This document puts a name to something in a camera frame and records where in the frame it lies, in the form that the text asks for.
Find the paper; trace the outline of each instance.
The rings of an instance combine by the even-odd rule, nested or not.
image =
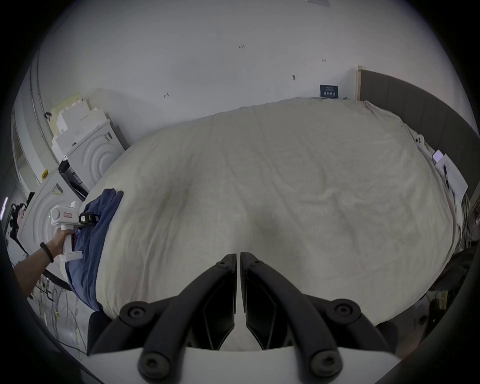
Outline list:
[[[444,156],[443,153],[440,152],[440,149],[439,149],[437,152],[433,154],[432,157],[435,160],[435,163],[438,163],[443,156]]]
[[[443,155],[435,164],[435,168],[440,173],[442,178],[448,180],[448,186],[454,194],[456,217],[460,232],[463,226],[463,212],[462,212],[462,200],[463,196],[467,192],[468,184],[462,176],[462,173],[458,170],[452,159],[447,154]]]
[[[465,192],[467,192],[468,184],[462,176],[462,173],[458,170],[453,161],[448,157],[447,154],[435,164],[435,168],[440,172],[440,175],[445,179],[445,170],[447,173],[448,186],[455,195],[455,198],[458,198],[462,201]]]

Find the black cable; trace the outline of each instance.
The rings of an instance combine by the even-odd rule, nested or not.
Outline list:
[[[82,352],[85,356],[87,356],[87,354],[85,352],[83,352],[81,349],[78,349],[77,347],[72,347],[71,345],[68,345],[68,344],[65,344],[65,343],[62,343],[60,340],[57,340],[60,344],[68,347],[68,348],[73,348],[73,349],[76,349],[77,351],[79,352]]]

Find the wall pipe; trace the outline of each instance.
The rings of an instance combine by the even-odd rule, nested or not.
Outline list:
[[[43,141],[45,142],[45,145],[47,146],[48,150],[50,151],[50,154],[52,155],[55,162],[58,164],[59,162],[58,162],[57,158],[55,157],[55,155],[53,154],[52,148],[50,147],[50,145],[48,145],[47,139],[45,138],[45,135],[43,134],[43,131],[42,131],[42,126],[40,125],[40,121],[38,120],[38,115],[36,114],[35,102],[34,102],[34,99],[33,99],[32,66],[31,65],[30,65],[30,96],[32,98],[33,113],[35,115],[35,120],[36,120],[36,123],[38,125],[38,129],[40,130],[40,134],[42,135]]]

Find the dark fabric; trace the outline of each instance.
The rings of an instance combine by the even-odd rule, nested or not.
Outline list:
[[[429,290],[450,291],[457,287],[472,265],[477,246],[454,254]]]
[[[395,353],[399,338],[397,326],[390,321],[386,321],[378,324],[376,328],[384,337],[392,353]]]
[[[395,113],[433,149],[447,153],[468,184],[467,196],[472,197],[480,180],[480,138],[458,113],[412,84],[365,70],[361,71],[360,100]]]
[[[82,251],[83,258],[65,264],[68,282],[72,291],[86,305],[95,311],[101,311],[102,306],[96,301],[96,275],[100,257],[103,251],[108,226],[112,221],[123,192],[114,189],[105,189],[102,194],[85,207],[84,212],[91,212],[100,216],[100,220],[93,227],[75,230],[75,251]]]
[[[90,315],[90,320],[88,321],[87,355],[90,355],[96,341],[111,322],[112,320],[103,312],[93,312]]]

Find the black wristband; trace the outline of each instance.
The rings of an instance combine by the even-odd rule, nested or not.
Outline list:
[[[45,244],[44,242],[41,242],[41,243],[40,243],[40,248],[45,251],[45,253],[47,254],[48,258],[50,259],[50,262],[53,263],[52,252],[50,252],[50,249],[48,249],[48,247],[46,246],[46,244]]]

